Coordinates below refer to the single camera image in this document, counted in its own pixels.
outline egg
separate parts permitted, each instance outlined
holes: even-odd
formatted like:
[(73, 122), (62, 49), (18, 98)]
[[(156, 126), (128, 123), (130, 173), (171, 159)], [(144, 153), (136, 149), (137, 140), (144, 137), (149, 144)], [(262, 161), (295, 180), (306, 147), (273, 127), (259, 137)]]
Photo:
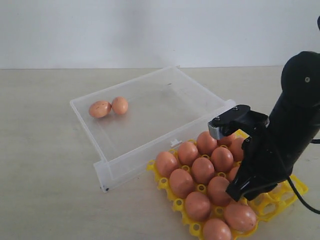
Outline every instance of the egg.
[(176, 157), (168, 152), (160, 152), (155, 159), (155, 167), (158, 170), (158, 173), (165, 178), (169, 178), (171, 173), (179, 168), (179, 163)]
[(207, 195), (212, 204), (225, 207), (231, 202), (232, 198), (226, 193), (229, 183), (223, 176), (215, 176), (211, 179), (207, 187)]
[(237, 137), (236, 133), (232, 133), (229, 136), (225, 136), (225, 137), (217, 140), (217, 143), (218, 143), (219, 146), (226, 145), (227, 147), (229, 147), (231, 145), (232, 141), (234, 139), (236, 139), (236, 137)]
[(184, 207), (190, 219), (203, 222), (210, 217), (211, 203), (209, 198), (199, 192), (191, 192), (185, 199)]
[(196, 187), (192, 176), (181, 168), (174, 170), (169, 178), (169, 185), (174, 195), (185, 199)]
[(112, 110), (118, 115), (125, 114), (128, 110), (128, 101), (123, 96), (117, 96), (111, 105)]
[(217, 140), (210, 136), (209, 131), (203, 131), (196, 139), (196, 147), (201, 155), (211, 156), (217, 146)]
[(211, 162), (217, 172), (229, 172), (234, 165), (232, 153), (225, 147), (217, 147), (211, 155)]
[(237, 137), (234, 139), (228, 148), (233, 155), (233, 160), (235, 162), (242, 161), (244, 159), (244, 151), (242, 150), (242, 143), (244, 142), (243, 137)]
[(198, 156), (198, 149), (192, 142), (185, 141), (178, 148), (178, 159), (182, 165), (191, 167)]
[(96, 101), (89, 108), (89, 114), (93, 118), (103, 118), (111, 111), (111, 104), (108, 101)]
[(229, 226), (219, 218), (211, 218), (205, 222), (202, 230), (204, 240), (231, 240)]
[(215, 175), (215, 168), (208, 158), (198, 157), (192, 164), (191, 173), (198, 184), (207, 185)]
[(251, 207), (241, 203), (228, 205), (223, 212), (223, 217), (231, 228), (239, 232), (248, 232), (257, 224), (256, 213)]
[(237, 172), (238, 172), (238, 169), (239, 169), (239, 166), (235, 166), (234, 168), (231, 169), (231, 171), (228, 173), (228, 175), (226, 176), (226, 179), (229, 180), (229, 182), (232, 182), (236, 175), (237, 175)]

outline white wall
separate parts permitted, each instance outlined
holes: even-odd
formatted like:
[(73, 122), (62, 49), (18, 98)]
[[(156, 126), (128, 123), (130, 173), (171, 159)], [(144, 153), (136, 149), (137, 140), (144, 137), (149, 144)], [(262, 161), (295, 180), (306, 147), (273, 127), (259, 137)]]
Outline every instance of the white wall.
[(283, 65), (320, 0), (0, 0), (0, 68)]

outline clear plastic box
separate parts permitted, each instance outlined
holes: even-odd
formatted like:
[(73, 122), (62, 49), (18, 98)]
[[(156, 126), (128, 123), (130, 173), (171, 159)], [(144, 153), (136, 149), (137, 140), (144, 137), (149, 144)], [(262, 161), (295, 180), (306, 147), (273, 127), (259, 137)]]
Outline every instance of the clear plastic box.
[[(92, 118), (89, 107), (98, 100), (128, 100), (126, 114), (112, 111)], [(70, 104), (100, 155), (94, 164), (101, 189), (111, 189), (138, 176), (161, 151), (176, 147), (208, 130), (208, 121), (234, 107), (187, 76), (166, 67), (124, 83), (82, 96)]]

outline egg cup holder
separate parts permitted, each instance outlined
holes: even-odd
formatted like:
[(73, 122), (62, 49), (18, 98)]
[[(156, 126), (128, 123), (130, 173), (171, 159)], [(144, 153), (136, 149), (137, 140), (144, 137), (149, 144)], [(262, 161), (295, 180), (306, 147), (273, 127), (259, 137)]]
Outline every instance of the egg cup holder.
[[(241, 131), (238, 130), (236, 132), (238, 137), (244, 137), (246, 138), (247, 135)], [(196, 141), (193, 139), (190, 139), (189, 142), (192, 142), (196, 144)], [(170, 149), (170, 153), (172, 153), (177, 159), (178, 159), (178, 153), (177, 150), (175, 149)], [(202, 155), (202, 157), (210, 159), (208, 155)], [(239, 166), (241, 162), (235, 162), (234, 167)], [(180, 165), (179, 166), (181, 169), (186, 170), (187, 172), (190, 173), (190, 167), (187, 165)], [(197, 222), (192, 219), (190, 219), (185, 211), (185, 200), (176, 197), (169, 185), (169, 179), (167, 177), (161, 177), (160, 174), (158, 173), (156, 166), (155, 166), (155, 160), (150, 160), (147, 163), (146, 167), (147, 171), (152, 171), (154, 173), (154, 180), (157, 183), (157, 188), (159, 190), (164, 189), (167, 194), (167, 198), (169, 201), (173, 202), (172, 204), (172, 210), (174, 212), (179, 211), (181, 212), (182, 215), (182, 224), (183, 225), (189, 225), (189, 233), (192, 236), (198, 237), (199, 240), (204, 240), (203, 234), (202, 234), (202, 229), (205, 224), (204, 222)], [(218, 172), (215, 174), (215, 176), (221, 176), (226, 178), (226, 173), (224, 172)], [(291, 179), (293, 183), (295, 184), (296, 189), (299, 191), (301, 195), (304, 195), (308, 191), (308, 187), (302, 183), (296, 176), (293, 174), (291, 175)], [(203, 184), (196, 184), (196, 190), (207, 194), (207, 186)], [(257, 215), (257, 224), (255, 227), (248, 232), (239, 232), (236, 231), (232, 228), (231, 233), (233, 240), (236, 240), (239, 237), (248, 237), (251, 236), (258, 228), (259, 222), (268, 222), (270, 221), (273, 217), (277, 216), (280, 214), (284, 209), (289, 207), (292, 203), (294, 203), (297, 200), (297, 196), (294, 194), (293, 190), (291, 189), (288, 181), (284, 181), (278, 186), (272, 190), (271, 192), (268, 193), (263, 193), (260, 194), (258, 197), (256, 197), (252, 201), (247, 201), (245, 198), (242, 198), (240, 200), (241, 203), (250, 206), (256, 213)], [(212, 211), (210, 218), (219, 218), (219, 219), (224, 219), (223, 214), (224, 214), (224, 209), (225, 207), (220, 207), (220, 206), (215, 206), (212, 205)]]

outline table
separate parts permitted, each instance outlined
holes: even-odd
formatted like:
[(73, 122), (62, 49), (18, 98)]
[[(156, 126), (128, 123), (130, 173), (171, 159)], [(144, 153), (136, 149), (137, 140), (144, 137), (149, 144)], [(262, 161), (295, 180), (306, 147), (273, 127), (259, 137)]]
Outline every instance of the table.
[[(71, 99), (155, 69), (0, 70), (0, 236), (2, 240), (195, 240), (158, 191), (151, 172), (100, 190), (94, 147)], [(219, 97), (269, 114), (281, 93), (282, 67), (183, 68)], [(294, 174), (320, 208), (319, 145)], [(249, 240), (316, 240), (320, 218), (296, 201)]]

